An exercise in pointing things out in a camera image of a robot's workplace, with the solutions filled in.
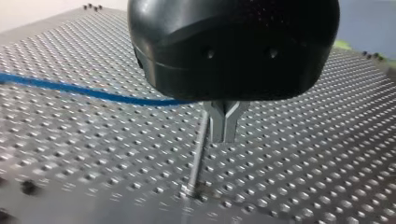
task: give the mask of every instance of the metal surface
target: metal surface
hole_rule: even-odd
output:
[[[81,14],[0,43],[0,70],[160,98],[138,68],[125,13]],[[235,143],[207,146],[205,195],[189,200],[179,192],[201,109],[3,85],[0,207],[34,224],[396,222],[396,80],[376,63],[335,49],[306,94],[252,103]],[[36,196],[21,193],[27,178]]]

